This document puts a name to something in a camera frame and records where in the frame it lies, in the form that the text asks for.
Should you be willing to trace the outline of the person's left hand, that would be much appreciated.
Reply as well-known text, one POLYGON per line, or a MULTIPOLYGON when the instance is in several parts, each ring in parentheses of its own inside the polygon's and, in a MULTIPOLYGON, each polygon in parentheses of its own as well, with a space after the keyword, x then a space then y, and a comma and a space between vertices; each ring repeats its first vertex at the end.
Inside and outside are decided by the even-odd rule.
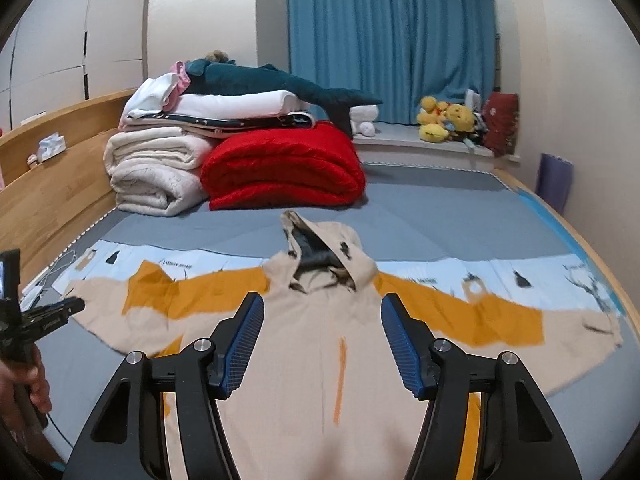
POLYGON ((41 414, 52 410, 50 385, 37 346, 32 346, 32 362, 21 363, 2 360, 1 375, 1 418, 9 430, 21 430, 26 426, 20 407, 15 399, 15 387, 29 391, 30 402, 41 414))

